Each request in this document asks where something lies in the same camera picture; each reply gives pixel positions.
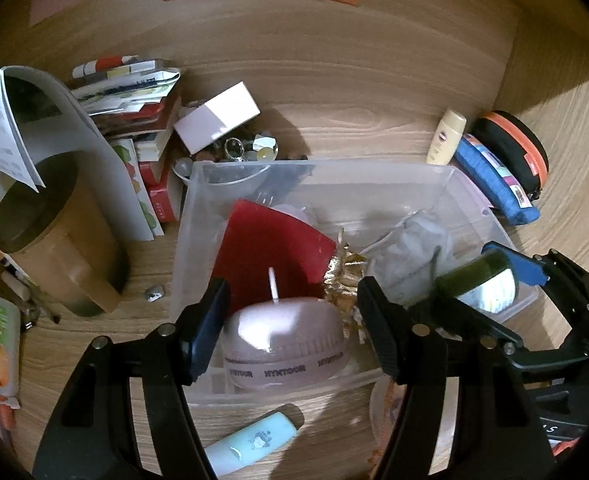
green bottle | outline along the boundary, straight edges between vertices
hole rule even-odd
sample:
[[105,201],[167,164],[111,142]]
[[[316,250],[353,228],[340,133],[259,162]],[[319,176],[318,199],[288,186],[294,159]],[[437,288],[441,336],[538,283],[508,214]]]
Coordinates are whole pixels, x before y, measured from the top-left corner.
[[487,314],[498,314],[516,300],[518,281],[503,251],[491,250],[435,280],[452,298]]

mug handle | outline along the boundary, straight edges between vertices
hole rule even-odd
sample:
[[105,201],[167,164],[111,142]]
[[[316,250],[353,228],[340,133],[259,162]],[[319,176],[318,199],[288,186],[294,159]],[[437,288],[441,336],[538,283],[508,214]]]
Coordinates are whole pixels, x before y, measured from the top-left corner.
[[71,282],[102,310],[112,312],[119,305],[122,300],[121,295],[108,283],[107,279],[97,275],[68,235],[63,234],[54,240],[49,253]]

brown mug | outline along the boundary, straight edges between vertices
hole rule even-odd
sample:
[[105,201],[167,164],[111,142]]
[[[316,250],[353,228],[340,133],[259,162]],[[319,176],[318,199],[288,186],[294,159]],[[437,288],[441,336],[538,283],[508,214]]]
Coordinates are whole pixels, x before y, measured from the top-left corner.
[[0,250],[78,316],[112,312],[129,263],[72,153],[36,165],[45,188],[15,182],[0,203]]

clear plastic container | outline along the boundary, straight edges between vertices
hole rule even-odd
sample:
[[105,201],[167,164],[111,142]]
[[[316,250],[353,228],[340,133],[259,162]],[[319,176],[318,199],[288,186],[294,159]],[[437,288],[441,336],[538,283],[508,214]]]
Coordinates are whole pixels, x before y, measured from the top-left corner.
[[[198,162],[190,178],[178,234],[172,275],[171,317],[197,303],[207,288],[226,222],[235,200],[305,207],[317,229],[337,238],[340,227],[353,250],[372,244],[406,215],[423,209],[435,214],[455,238],[454,256],[465,263],[495,240],[513,248],[479,191],[452,166],[392,160],[314,160],[215,164]],[[519,284],[513,306],[494,319],[509,319],[532,303],[538,288]],[[191,404],[293,402],[372,383],[381,369],[370,344],[350,341],[350,360],[336,376],[283,393],[249,392],[236,387],[217,346],[206,373],[186,388]]]

light blue bottle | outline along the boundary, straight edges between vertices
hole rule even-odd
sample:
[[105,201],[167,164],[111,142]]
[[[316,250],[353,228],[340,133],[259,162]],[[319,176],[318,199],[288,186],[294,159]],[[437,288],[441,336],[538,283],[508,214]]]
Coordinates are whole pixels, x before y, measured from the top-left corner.
[[206,455],[215,475],[220,477],[261,460],[295,434],[293,423],[276,412],[206,447]]

